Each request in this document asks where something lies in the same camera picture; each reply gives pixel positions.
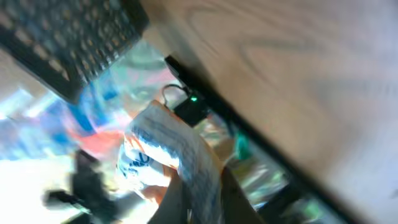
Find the cable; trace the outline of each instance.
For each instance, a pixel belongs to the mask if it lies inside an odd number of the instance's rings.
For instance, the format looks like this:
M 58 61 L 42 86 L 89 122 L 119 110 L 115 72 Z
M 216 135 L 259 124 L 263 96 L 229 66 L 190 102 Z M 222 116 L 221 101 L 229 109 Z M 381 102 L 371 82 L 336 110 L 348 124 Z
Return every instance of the cable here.
M 168 85 L 166 85 L 166 86 L 163 86 L 163 88 L 162 88 L 162 96 L 163 96 L 163 99 L 164 99 L 164 106 L 165 106 L 166 108 L 169 108 L 169 107 L 167 106 L 167 98 L 166 98 L 166 95 L 165 95 L 164 91 L 165 91 L 167 88 L 170 88 L 170 87 L 178 88 L 178 89 L 184 91 L 184 93 L 185 93 L 187 96 L 189 96 L 188 90 L 187 90 L 186 88 L 183 88 L 183 87 L 177 85 L 177 84 L 168 84 Z

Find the wooden surface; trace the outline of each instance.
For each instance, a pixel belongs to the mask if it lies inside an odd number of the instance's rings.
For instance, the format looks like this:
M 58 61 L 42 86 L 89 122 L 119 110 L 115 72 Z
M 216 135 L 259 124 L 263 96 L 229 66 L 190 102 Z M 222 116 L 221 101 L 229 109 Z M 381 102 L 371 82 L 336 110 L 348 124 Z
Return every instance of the wooden surface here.
M 398 223 L 397 1 L 142 3 L 165 54 L 359 218 Z

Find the desk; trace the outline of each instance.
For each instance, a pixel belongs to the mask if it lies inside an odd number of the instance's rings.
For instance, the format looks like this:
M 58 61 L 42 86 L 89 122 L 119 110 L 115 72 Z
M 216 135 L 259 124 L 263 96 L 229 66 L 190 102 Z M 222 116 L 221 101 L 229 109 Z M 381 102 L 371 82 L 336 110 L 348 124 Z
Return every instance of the desk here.
M 396 2 L 142 4 L 152 23 L 144 37 L 200 74 L 359 218 L 396 223 Z

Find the wooden table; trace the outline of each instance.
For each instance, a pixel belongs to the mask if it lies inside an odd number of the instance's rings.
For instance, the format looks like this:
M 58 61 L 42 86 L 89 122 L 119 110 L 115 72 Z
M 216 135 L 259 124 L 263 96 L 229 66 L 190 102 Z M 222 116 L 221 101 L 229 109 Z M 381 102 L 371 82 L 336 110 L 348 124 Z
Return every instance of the wooden table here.
M 203 75 L 359 218 L 398 222 L 396 1 L 142 4 L 150 42 Z

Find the snack wrapper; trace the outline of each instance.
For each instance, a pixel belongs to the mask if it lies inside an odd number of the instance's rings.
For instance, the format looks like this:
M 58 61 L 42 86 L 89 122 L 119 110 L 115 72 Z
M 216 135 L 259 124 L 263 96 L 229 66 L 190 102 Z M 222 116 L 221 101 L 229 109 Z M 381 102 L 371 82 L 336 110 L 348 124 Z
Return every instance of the snack wrapper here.
M 124 140 L 125 155 L 134 161 L 150 161 L 149 157 L 177 169 L 190 194 L 194 223 L 224 223 L 220 179 L 223 165 L 194 129 L 153 101 L 131 122 Z M 162 173 L 159 166 L 154 169 Z M 140 170 L 135 170 L 140 177 Z

